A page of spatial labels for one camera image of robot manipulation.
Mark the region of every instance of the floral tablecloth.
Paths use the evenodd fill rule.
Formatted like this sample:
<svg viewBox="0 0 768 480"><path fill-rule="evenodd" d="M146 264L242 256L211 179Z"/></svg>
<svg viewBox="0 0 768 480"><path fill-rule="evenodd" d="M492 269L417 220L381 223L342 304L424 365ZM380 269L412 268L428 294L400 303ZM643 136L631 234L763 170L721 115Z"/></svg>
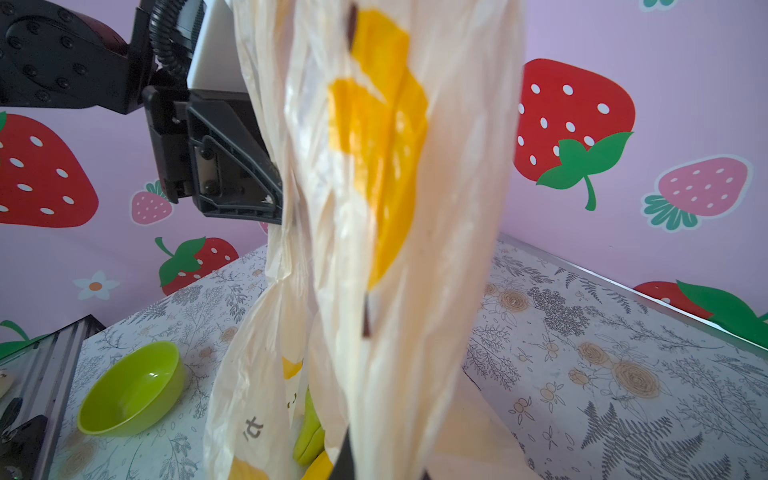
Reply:
<svg viewBox="0 0 768 480"><path fill-rule="evenodd" d="M208 396L244 313L266 288L266 247L83 345L50 478L200 480ZM106 369L155 340L189 368L149 431L88 438L75 416ZM768 365L499 241L463 369L547 480L768 478Z"/></svg>

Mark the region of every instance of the green bowl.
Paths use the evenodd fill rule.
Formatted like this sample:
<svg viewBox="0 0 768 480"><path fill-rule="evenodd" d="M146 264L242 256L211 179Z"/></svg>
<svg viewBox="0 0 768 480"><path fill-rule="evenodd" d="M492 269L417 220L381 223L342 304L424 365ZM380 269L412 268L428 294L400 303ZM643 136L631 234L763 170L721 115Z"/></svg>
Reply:
<svg viewBox="0 0 768 480"><path fill-rule="evenodd" d="M115 363L78 412L85 435L130 437L157 423L184 390L187 368L172 342L143 346Z"/></svg>

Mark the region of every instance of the strawberry decal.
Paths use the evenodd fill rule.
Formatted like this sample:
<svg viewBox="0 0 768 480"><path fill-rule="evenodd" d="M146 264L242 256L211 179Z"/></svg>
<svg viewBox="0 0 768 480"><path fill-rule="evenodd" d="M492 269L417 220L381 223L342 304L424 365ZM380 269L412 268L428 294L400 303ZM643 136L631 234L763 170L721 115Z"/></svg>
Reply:
<svg viewBox="0 0 768 480"><path fill-rule="evenodd" d="M738 206L751 170L748 161L732 155L673 167L657 180L657 193L643 199L643 215L649 225L668 232L698 228L699 217L722 217Z"/></svg>
<svg viewBox="0 0 768 480"><path fill-rule="evenodd" d="M50 128L0 112L0 223L78 227L98 197L78 159Z"/></svg>
<svg viewBox="0 0 768 480"><path fill-rule="evenodd" d="M176 253L171 253L163 245L163 237L155 238L154 242L170 256L160 267L160 286L166 295L171 295L238 258L235 247L220 238L187 240L179 245Z"/></svg>
<svg viewBox="0 0 768 480"><path fill-rule="evenodd" d="M160 181L147 184L131 199L131 219L138 225L151 225L170 217L174 208L165 197Z"/></svg>
<svg viewBox="0 0 768 480"><path fill-rule="evenodd" d="M525 64L515 167L537 185L565 190L618 163L632 135L634 103L606 77L559 61Z"/></svg>
<svg viewBox="0 0 768 480"><path fill-rule="evenodd" d="M708 319L712 313L691 302L687 296L680 290L680 287L674 282L646 282L634 288L640 293L645 293L651 298L669 303L671 306L688 312L691 315Z"/></svg>

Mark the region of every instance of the white plastic bag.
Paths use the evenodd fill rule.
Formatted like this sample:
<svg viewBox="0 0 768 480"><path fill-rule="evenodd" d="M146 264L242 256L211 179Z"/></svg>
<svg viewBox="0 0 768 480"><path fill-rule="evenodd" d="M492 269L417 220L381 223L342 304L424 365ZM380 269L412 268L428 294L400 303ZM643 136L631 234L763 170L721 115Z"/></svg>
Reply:
<svg viewBox="0 0 768 480"><path fill-rule="evenodd" d="M520 0L231 3L284 215L270 228L270 287L214 383L207 474L300 478L293 420L309 383L332 460L349 422L358 478L420 478L452 405L514 157ZM451 410L450 432L464 410ZM489 445L514 452L489 422ZM438 443L435 480L521 458L460 450Z"/></svg>

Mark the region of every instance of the screw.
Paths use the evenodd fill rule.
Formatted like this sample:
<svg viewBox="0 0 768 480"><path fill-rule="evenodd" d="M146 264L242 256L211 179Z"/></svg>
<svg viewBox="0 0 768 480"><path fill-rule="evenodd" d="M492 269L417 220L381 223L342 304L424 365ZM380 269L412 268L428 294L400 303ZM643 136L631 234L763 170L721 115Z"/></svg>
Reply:
<svg viewBox="0 0 768 480"><path fill-rule="evenodd" d="M203 184L203 192L206 195L218 195L219 184L215 180L206 180Z"/></svg>
<svg viewBox="0 0 768 480"><path fill-rule="evenodd" d="M64 10L63 8L58 11L58 17L67 23L72 21L72 13L70 13L69 10Z"/></svg>
<svg viewBox="0 0 768 480"><path fill-rule="evenodd" d="M49 101L49 100L51 100L51 94L49 94L45 90L38 90L37 92L35 92L35 97L37 97L37 99L39 101Z"/></svg>

